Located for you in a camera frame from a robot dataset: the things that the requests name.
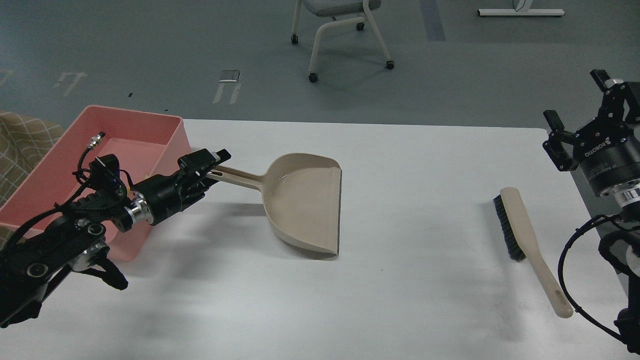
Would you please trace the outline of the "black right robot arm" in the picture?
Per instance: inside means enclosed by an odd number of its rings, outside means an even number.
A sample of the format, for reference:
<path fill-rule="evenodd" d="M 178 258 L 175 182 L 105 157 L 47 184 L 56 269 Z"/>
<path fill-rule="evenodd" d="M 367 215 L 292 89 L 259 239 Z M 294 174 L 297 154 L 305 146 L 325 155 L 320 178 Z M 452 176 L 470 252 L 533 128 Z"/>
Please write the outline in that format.
<path fill-rule="evenodd" d="M 629 353 L 638 354 L 640 144 L 634 132 L 639 128 L 639 84 L 613 79 L 603 69 L 593 69 L 590 76 L 602 93 L 597 115 L 571 132 L 556 111 L 544 111 L 550 134 L 542 148 L 558 171 L 579 170 L 594 195 L 613 197 L 620 211 L 598 214 L 574 231 L 558 260 L 558 281 L 570 305 L 581 316 L 624 344 Z M 615 329 L 602 325 L 576 303 L 564 276 L 565 260 L 573 244 L 606 223 L 615 230 L 599 240 L 599 255 L 627 278 L 627 306 L 618 312 Z"/>

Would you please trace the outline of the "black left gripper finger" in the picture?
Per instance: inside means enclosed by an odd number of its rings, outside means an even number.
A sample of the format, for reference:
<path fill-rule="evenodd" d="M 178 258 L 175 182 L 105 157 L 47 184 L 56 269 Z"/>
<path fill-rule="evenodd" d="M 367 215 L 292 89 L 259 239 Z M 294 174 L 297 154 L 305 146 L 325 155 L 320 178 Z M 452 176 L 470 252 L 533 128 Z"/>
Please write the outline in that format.
<path fill-rule="evenodd" d="M 192 176 L 192 196 L 204 197 L 205 193 L 216 183 L 218 180 L 205 175 Z"/>
<path fill-rule="evenodd" d="M 186 176 L 204 176 L 216 166 L 230 160 L 231 157 L 231 153 L 226 149 L 211 152 L 206 148 L 202 148 L 196 152 L 181 156 L 178 158 L 177 163 L 181 174 Z"/>

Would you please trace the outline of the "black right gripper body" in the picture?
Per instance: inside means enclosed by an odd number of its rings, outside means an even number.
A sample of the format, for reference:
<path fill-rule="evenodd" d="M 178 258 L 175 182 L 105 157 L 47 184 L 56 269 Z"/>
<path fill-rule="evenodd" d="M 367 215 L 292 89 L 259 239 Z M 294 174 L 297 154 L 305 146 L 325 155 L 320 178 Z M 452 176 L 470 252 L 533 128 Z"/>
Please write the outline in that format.
<path fill-rule="evenodd" d="M 576 134 L 573 157 L 595 196 L 600 198 L 615 186 L 639 180 L 639 141 L 629 125 L 594 120 Z"/>

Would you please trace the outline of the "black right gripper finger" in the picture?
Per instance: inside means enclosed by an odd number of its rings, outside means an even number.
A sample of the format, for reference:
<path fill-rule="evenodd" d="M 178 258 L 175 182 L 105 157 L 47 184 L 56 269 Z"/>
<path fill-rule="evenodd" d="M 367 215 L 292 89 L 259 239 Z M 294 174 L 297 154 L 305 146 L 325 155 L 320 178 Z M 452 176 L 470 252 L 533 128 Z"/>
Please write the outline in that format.
<path fill-rule="evenodd" d="M 575 171 L 579 166 L 579 161 L 574 159 L 572 155 L 569 155 L 564 145 L 580 148 L 583 143 L 582 139 L 580 139 L 578 133 L 565 129 L 564 123 L 560 119 L 560 116 L 558 116 L 556 110 L 545 110 L 542 112 L 542 116 L 544 116 L 550 128 L 548 139 L 542 143 L 542 148 L 558 171 Z"/>
<path fill-rule="evenodd" d="M 602 93 L 590 135 L 633 136 L 639 126 L 639 83 L 613 79 L 604 69 L 593 69 L 590 76 Z"/>

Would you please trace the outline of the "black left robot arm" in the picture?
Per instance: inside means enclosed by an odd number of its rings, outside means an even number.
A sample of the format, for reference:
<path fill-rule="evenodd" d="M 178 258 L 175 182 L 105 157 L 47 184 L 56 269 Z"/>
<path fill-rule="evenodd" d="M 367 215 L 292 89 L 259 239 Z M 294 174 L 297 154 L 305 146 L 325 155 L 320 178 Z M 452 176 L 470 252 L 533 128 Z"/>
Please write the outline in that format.
<path fill-rule="evenodd" d="M 28 219 L 1 249 L 1 327 L 36 319 L 43 302 L 71 272 L 93 276 L 117 290 L 128 281 L 108 258 L 105 222 L 122 233 L 135 224 L 155 226 L 205 197 L 215 184 L 208 178 L 216 166 L 231 159 L 222 149 L 188 153 L 178 159 L 171 175 L 153 175 L 133 183 L 113 153 L 96 157 L 87 167 L 87 154 L 105 137 L 92 137 L 73 175 L 78 190 L 63 203 Z"/>

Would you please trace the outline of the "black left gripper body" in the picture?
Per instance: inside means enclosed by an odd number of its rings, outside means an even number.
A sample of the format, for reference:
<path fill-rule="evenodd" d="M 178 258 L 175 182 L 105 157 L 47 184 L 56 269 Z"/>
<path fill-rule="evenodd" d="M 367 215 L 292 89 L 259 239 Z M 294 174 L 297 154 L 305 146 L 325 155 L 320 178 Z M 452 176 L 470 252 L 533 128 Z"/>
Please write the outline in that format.
<path fill-rule="evenodd" d="M 193 196 L 193 175 L 176 172 L 171 175 L 156 174 L 132 188 L 141 199 L 145 221 L 152 226 L 178 214 L 205 196 Z"/>

